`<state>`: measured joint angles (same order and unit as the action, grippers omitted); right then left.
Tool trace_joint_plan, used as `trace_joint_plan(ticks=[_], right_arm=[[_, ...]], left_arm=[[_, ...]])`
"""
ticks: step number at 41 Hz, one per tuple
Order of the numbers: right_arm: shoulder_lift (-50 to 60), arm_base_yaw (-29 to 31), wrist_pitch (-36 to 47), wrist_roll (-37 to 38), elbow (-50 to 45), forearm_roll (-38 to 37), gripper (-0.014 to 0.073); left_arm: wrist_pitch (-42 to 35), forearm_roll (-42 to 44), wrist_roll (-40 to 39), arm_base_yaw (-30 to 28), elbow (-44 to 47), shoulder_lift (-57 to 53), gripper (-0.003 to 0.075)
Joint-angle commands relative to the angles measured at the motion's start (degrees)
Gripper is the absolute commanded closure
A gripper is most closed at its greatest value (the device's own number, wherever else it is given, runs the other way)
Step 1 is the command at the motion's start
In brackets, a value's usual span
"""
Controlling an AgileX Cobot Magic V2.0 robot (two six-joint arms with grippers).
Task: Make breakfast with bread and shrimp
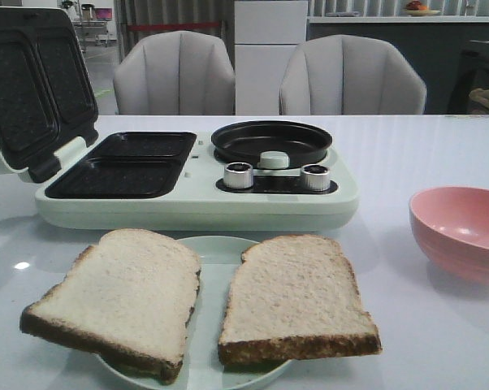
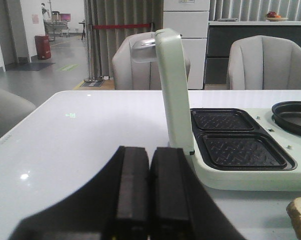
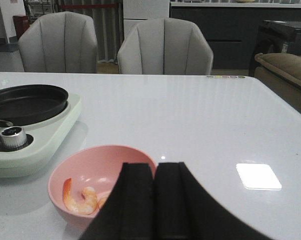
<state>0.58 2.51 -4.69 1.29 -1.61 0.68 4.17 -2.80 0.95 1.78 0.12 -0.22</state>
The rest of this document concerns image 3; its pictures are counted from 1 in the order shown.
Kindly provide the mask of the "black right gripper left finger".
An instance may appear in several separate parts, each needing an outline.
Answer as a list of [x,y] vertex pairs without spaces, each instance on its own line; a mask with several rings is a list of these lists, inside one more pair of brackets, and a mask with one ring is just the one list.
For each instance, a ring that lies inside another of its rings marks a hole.
[[150,240],[153,175],[147,163],[124,163],[109,197],[81,240]]

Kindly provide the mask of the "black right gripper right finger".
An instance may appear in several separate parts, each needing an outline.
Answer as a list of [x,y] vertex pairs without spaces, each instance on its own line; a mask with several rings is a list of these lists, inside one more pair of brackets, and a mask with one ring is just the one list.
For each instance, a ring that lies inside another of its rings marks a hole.
[[183,162],[160,163],[154,188],[157,240],[268,239],[216,201]]

